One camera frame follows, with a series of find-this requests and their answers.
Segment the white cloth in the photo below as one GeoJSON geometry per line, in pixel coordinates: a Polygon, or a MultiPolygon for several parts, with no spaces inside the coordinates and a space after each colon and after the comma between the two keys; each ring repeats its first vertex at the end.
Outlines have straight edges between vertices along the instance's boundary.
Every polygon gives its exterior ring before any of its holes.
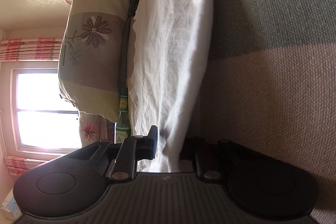
{"type": "Polygon", "coordinates": [[[213,0],[140,0],[131,100],[134,135],[157,125],[156,158],[140,170],[176,172],[179,152],[205,72],[211,38],[213,0]]]}

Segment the bed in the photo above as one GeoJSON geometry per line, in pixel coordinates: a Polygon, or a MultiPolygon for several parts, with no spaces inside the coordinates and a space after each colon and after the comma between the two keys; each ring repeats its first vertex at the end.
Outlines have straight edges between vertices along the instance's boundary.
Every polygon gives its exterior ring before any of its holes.
{"type": "Polygon", "coordinates": [[[132,18],[127,16],[129,2],[73,0],[59,59],[60,89],[80,113],[115,122],[115,68],[131,21],[127,86],[132,134],[147,135],[153,124],[160,129],[155,160],[139,168],[174,172],[206,68],[213,0],[139,0],[132,18]]]}
{"type": "Polygon", "coordinates": [[[312,215],[334,224],[335,2],[140,0],[130,119],[133,134],[155,124],[160,139],[156,159],[139,168],[178,171],[188,128],[210,142],[229,138],[311,172],[320,187],[312,215]]]}

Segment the dark strap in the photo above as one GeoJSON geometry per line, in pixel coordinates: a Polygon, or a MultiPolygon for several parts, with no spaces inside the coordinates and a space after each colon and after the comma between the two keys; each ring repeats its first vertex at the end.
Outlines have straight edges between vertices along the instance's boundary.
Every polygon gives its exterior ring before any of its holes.
{"type": "Polygon", "coordinates": [[[128,16],[125,23],[125,28],[123,32],[123,37],[121,41],[121,53],[119,62],[119,73],[118,73],[118,89],[125,88],[126,85],[126,65],[127,65],[127,50],[128,50],[128,40],[131,28],[131,17],[135,15],[138,7],[139,0],[130,0],[130,5],[128,8],[128,16]]]}

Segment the black plastic device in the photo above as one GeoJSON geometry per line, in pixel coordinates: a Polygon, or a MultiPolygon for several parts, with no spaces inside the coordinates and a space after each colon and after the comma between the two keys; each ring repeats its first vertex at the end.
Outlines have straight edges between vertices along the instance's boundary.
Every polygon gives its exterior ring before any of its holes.
{"type": "Polygon", "coordinates": [[[302,169],[228,140],[186,139],[193,172],[140,173],[158,130],[123,144],[100,141],[40,165],[14,185],[16,223],[316,224],[317,183],[302,169]]]}

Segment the pillow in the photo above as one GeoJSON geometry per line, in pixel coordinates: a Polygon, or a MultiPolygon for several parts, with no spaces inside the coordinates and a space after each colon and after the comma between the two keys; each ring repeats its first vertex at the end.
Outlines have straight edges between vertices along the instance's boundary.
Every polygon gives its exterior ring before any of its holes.
{"type": "Polygon", "coordinates": [[[115,122],[121,39],[130,0],[73,0],[58,65],[62,95],[115,122]]]}

